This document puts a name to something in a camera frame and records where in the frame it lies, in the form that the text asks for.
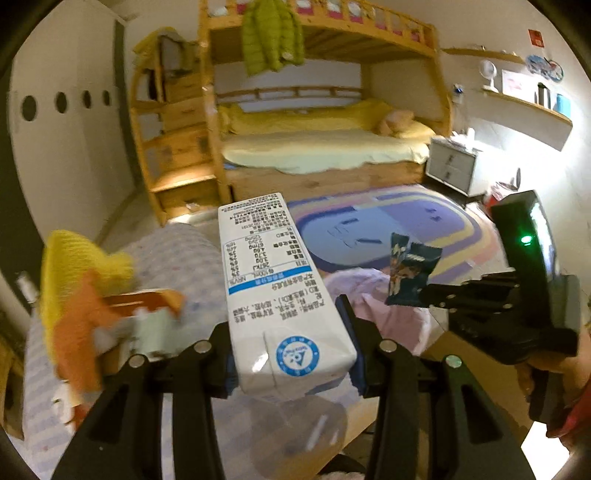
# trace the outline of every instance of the white fan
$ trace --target white fan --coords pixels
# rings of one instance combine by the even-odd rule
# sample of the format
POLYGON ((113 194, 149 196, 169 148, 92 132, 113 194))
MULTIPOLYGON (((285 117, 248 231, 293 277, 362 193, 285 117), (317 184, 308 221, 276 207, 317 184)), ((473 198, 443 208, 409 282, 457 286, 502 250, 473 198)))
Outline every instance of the white fan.
POLYGON ((490 60, 482 60, 480 63, 480 74, 489 81, 488 85, 483 85, 484 90, 499 93, 495 88, 496 67, 490 60))

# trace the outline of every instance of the rug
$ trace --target rug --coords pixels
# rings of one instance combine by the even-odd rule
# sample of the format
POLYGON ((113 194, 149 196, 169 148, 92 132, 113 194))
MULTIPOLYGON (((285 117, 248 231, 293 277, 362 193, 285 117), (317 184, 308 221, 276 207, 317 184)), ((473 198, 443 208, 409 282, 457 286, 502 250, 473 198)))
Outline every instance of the rug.
POLYGON ((477 206, 464 210, 421 185, 299 200, 288 207, 321 274, 354 267, 388 273, 393 232, 443 249, 429 282, 453 283, 503 257, 494 224, 477 206))

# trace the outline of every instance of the green jacket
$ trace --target green jacket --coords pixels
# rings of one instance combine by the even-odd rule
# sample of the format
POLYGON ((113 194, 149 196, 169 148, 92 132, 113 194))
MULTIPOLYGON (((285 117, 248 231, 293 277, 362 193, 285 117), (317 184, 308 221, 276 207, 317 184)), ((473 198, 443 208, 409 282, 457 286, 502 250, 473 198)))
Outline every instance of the green jacket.
POLYGON ((284 65, 304 63, 304 36, 298 16, 283 0, 254 0, 242 20, 242 53, 246 71, 279 72, 284 65))

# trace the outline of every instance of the wooden bunk bed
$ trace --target wooden bunk bed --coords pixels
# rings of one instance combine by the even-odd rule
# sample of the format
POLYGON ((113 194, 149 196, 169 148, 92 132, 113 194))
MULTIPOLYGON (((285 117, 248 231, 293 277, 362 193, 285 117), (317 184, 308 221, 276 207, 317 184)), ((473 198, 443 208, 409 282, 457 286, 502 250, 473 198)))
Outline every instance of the wooden bunk bed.
MULTIPOLYGON (((304 90, 315 89, 324 89, 327 97, 352 93, 360 98, 380 98, 396 108, 413 110, 416 120, 437 134, 449 135, 450 100, 440 73, 435 28, 366 1, 354 2, 359 7, 357 12, 350 11, 350 7, 335 12, 333 1, 329 4, 327 0, 313 0, 309 7, 302 7, 302 2, 298 5, 296 0, 288 0, 288 3, 303 25, 306 58, 360 64, 361 88, 331 85, 276 90, 290 90, 294 98, 305 98, 304 90)), ((218 105, 235 97, 268 99, 262 93, 274 90, 216 94, 214 65, 242 60, 241 27, 245 6, 226 0, 225 15, 213 16, 208 0, 200 0, 195 71, 187 78, 167 83, 162 79, 158 54, 155 54, 157 101, 138 99, 143 70, 138 69, 134 76, 130 105, 132 127, 150 200, 162 224, 183 213, 276 191, 283 193, 287 200, 298 200, 422 180, 423 166, 410 161, 368 163, 350 170, 301 175, 282 173, 274 168, 226 170, 218 105), (164 134, 145 141, 140 117, 154 113, 160 115, 164 134), (155 176, 148 165, 147 149, 162 150, 164 147, 168 149, 169 167, 155 176), (177 161, 175 157, 182 157, 182 160, 177 161)))

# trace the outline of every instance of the white milk carton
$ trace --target white milk carton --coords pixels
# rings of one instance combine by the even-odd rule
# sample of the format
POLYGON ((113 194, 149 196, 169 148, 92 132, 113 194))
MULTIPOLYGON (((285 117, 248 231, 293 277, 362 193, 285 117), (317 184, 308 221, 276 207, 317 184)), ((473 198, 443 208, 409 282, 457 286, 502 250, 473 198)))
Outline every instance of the white milk carton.
POLYGON ((357 353, 280 193, 219 208, 241 389, 270 401, 335 386, 357 353))

